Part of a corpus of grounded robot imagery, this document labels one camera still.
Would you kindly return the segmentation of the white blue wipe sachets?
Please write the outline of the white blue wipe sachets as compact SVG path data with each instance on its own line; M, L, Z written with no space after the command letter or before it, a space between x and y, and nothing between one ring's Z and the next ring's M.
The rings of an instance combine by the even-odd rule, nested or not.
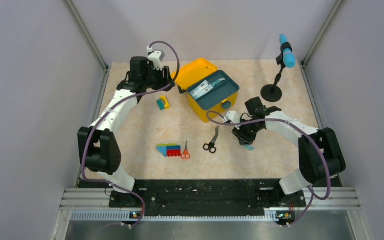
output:
M199 99L200 97L206 95L209 91L211 91L214 87L211 86L211 83L209 83L207 80L204 80L201 82L196 88L194 88L190 95L195 99Z

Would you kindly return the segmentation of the yellow teal tape roll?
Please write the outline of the yellow teal tape roll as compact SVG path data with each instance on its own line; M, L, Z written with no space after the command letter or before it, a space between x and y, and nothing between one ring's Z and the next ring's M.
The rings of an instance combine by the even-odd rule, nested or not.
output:
M165 95L160 96L160 98L156 101L158 108L163 111L167 110L171 107L167 97Z

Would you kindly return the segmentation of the black handled scissors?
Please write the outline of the black handled scissors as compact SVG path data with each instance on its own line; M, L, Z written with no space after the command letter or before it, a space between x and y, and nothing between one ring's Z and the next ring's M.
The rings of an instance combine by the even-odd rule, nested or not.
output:
M212 140L209 143L205 143L203 145L203 147L202 147L203 150L208 151L211 154L215 154L217 152L217 148L215 147L215 143L216 143L218 136L219 136L219 129L220 129L219 126L217 126L215 128L215 134L214 134Z

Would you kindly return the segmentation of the light blue plaster strip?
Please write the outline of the light blue plaster strip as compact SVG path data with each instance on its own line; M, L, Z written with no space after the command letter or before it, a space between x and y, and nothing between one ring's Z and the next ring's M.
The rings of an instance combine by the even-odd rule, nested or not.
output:
M222 83L223 81L225 81L226 79L223 77L223 78L219 78L218 80L214 81L211 83L211 86L215 87L216 85Z

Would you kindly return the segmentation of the yellow plastic medicine box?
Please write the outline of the yellow plastic medicine box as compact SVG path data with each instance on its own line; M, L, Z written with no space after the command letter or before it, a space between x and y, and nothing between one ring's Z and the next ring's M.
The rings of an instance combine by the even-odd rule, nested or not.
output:
M190 108L204 123L217 116L209 111L222 114L235 105L240 90L227 73L205 58L184 65L171 76L177 77L179 92L187 94Z

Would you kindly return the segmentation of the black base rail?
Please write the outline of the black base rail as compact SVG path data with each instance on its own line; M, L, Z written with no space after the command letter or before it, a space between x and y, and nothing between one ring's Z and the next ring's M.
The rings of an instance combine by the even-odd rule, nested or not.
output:
M268 208L307 205L304 192L286 195L279 179L182 179L135 182L139 196L113 191L110 208L140 208L146 217L263 216Z

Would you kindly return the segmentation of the colourful stacked card pack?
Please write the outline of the colourful stacked card pack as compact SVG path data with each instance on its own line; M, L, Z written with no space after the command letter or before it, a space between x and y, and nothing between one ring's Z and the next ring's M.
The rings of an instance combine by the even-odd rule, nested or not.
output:
M157 144L156 150L164 157L180 157L182 147L178 144Z

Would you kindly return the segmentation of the orange handled scissors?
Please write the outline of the orange handled scissors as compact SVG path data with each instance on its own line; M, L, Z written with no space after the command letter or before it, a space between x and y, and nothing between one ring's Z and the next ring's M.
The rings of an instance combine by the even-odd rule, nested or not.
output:
M191 158L191 155L188 151L188 141L187 140L185 141L184 150L183 150L182 154L180 155L180 157L182 159L185 159L185 160L189 160Z

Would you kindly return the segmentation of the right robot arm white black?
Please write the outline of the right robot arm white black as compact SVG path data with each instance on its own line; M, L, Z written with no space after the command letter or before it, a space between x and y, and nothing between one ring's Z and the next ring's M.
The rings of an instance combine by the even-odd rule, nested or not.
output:
M279 206L287 206L294 194L326 181L325 195L316 196L325 200L332 190L332 176L346 168L336 133L331 128L318 129L288 116L276 106L266 107L259 97L245 103L247 119L236 111L228 111L225 123L232 123L232 133L241 146L250 148L261 130L279 134L298 148L298 168L278 181L273 200Z

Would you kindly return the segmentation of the blue microphone on stand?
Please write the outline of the blue microphone on stand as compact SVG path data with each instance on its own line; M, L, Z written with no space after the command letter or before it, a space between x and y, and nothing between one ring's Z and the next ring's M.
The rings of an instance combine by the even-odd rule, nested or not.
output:
M280 54L276 58L276 64L280 67L279 72L275 76L274 83L265 85L260 91L261 97L271 103L278 102L283 96L283 92L278 84L282 79L284 69L290 69L296 65L296 57L287 36L281 33L279 35L279 42Z

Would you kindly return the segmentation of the teal divided tray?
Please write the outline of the teal divided tray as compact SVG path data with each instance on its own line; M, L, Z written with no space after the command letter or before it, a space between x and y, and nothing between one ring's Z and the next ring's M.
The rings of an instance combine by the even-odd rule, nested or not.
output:
M204 96L198 99L194 99L190 95L190 92L203 81L206 80L211 84L220 78L225 78L225 81L217 84ZM223 110L227 110L234 105L234 100L229 100L228 98L234 97L234 94L237 94L239 90L240 86L227 73L225 73L223 70L217 70L216 72L208 75L194 85L190 86L187 89L187 93L190 97L192 97L192 100L194 100L199 105L199 107L205 111L208 111L218 105L220 105Z

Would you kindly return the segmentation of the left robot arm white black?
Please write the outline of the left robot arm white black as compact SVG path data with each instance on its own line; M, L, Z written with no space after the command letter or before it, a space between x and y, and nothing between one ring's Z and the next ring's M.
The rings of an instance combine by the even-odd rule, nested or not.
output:
M175 86L175 81L170 68L163 65L162 57L153 54L134 56L129 66L130 70L117 85L111 102L90 126L79 129L77 140L84 180L88 179L86 169L100 174L103 183L121 193L121 200L127 206L134 207L140 202L141 194L134 189L135 179L121 165L122 153L116 132L143 96L167 92Z

